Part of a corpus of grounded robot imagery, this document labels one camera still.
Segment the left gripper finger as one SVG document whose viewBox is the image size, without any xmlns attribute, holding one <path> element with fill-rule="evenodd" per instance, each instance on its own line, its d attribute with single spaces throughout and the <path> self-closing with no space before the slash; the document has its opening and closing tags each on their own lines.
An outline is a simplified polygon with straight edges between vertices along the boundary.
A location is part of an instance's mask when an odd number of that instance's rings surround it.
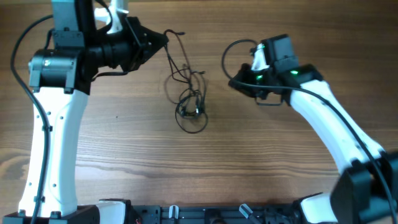
<svg viewBox="0 0 398 224">
<path fill-rule="evenodd" d="M 141 26 L 141 31 L 143 31 L 144 36 L 146 36 L 149 42 L 168 42 L 168 38 L 165 34 L 150 30 L 144 26 Z"/>
<path fill-rule="evenodd" d="M 149 59 L 151 59 L 161 48 L 165 47 L 168 42 L 168 39 L 152 40 L 148 42 L 139 54 L 136 69 L 138 69 L 141 65 L 145 64 Z"/>
</svg>

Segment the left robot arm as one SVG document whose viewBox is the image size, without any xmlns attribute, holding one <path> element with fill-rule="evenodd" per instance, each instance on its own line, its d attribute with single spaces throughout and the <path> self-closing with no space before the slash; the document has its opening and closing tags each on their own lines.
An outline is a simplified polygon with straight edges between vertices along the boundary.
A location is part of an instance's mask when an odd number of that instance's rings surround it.
<svg viewBox="0 0 398 224">
<path fill-rule="evenodd" d="M 4 223 L 138 223 L 129 200 L 79 205 L 75 166 L 91 84 L 137 70 L 168 41 L 129 16 L 127 1 L 53 1 L 54 27 L 29 61 L 22 88 L 34 106 L 29 171 L 16 212 Z"/>
</svg>

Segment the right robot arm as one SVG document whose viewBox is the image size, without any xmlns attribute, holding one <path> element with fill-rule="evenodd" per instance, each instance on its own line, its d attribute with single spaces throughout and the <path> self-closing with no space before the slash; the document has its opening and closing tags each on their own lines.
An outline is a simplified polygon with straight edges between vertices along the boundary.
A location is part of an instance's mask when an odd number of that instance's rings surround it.
<svg viewBox="0 0 398 224">
<path fill-rule="evenodd" d="M 397 154 L 388 153 L 346 112 L 314 65 L 301 65 L 286 34 L 256 42 L 253 61 L 241 65 L 229 86 L 264 106 L 270 94 L 293 108 L 313 128 L 340 174 L 333 190 L 272 205 L 266 222 L 397 222 Z"/>
</svg>

